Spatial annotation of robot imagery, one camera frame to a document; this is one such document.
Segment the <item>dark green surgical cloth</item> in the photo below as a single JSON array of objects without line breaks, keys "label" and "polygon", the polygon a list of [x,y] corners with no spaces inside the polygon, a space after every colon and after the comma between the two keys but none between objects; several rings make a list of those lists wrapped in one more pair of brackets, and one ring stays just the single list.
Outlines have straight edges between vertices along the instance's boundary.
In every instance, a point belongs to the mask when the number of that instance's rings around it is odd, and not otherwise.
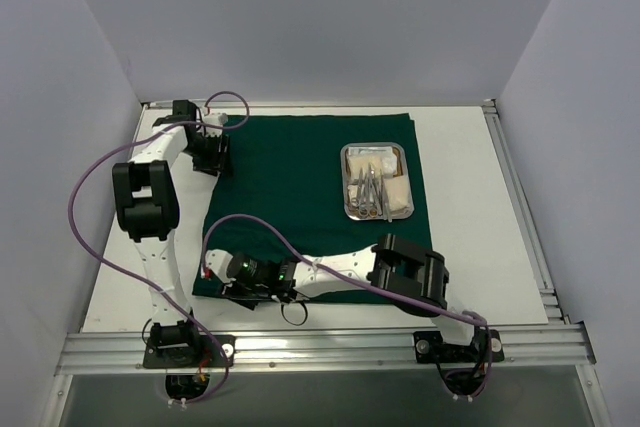
[{"label": "dark green surgical cloth", "polygon": [[[282,234],[314,257],[352,253],[391,233],[432,245],[415,123],[381,116],[253,116],[229,131],[232,173],[211,194],[202,235],[210,250],[280,262]],[[351,143],[403,148],[414,211],[403,220],[354,221],[344,211],[340,153]]]}]

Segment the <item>stainless steel instrument tray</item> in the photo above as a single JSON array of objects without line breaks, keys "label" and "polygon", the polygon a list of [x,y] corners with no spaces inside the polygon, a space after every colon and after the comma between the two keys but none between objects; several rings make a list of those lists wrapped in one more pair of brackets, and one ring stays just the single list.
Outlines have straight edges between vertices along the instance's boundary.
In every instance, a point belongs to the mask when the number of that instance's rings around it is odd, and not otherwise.
[{"label": "stainless steel instrument tray", "polygon": [[[408,163],[406,161],[405,151],[404,149],[397,143],[394,142],[369,142],[369,143],[349,143],[346,144],[340,152],[340,160],[341,153],[343,149],[347,145],[380,145],[380,144],[391,144],[399,147],[403,151],[403,169],[401,175],[397,175],[394,177],[385,177],[385,184],[387,189],[387,194],[389,197],[390,210],[393,221],[395,220],[403,220],[409,218],[414,212],[414,202],[411,193],[411,185],[410,185],[410,176],[409,176],[409,168]],[[343,206],[346,215],[354,221],[386,221],[383,215],[381,197],[380,197],[380,184],[379,178],[376,178],[377,185],[377,194],[378,194],[378,202],[379,202],[379,215],[377,217],[371,218],[367,216],[366,218],[361,218],[358,216],[357,210],[354,209],[350,205],[350,200],[356,194],[356,182],[350,182],[345,178],[342,168],[342,160],[341,160],[341,175],[342,175],[342,187],[343,187]]]}]

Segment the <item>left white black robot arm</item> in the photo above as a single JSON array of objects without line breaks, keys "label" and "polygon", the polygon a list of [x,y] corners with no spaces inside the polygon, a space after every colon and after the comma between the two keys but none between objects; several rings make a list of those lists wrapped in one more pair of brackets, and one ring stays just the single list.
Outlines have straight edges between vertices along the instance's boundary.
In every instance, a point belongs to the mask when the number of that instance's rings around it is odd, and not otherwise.
[{"label": "left white black robot arm", "polygon": [[116,217],[133,241],[151,283],[152,326],[147,344],[179,366],[194,364],[202,338],[189,319],[193,310],[180,280],[175,230],[180,207],[171,175],[179,155],[192,159],[193,171],[230,175],[230,137],[214,128],[198,127],[206,118],[189,100],[175,100],[172,113],[153,124],[155,138],[129,161],[112,168]]}]

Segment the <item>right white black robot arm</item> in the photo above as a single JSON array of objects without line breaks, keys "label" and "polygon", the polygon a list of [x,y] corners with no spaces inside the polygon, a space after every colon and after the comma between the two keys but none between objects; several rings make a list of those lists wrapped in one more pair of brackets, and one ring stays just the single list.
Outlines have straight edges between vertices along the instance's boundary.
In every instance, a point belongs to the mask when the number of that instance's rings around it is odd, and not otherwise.
[{"label": "right white black robot arm", "polygon": [[444,257],[415,242],[386,234],[347,254],[304,256],[279,262],[221,250],[207,266],[222,282],[222,296],[248,309],[263,302],[324,300],[329,294],[371,293],[415,317],[429,317],[447,353],[464,360],[490,340],[486,322],[447,294]]}]

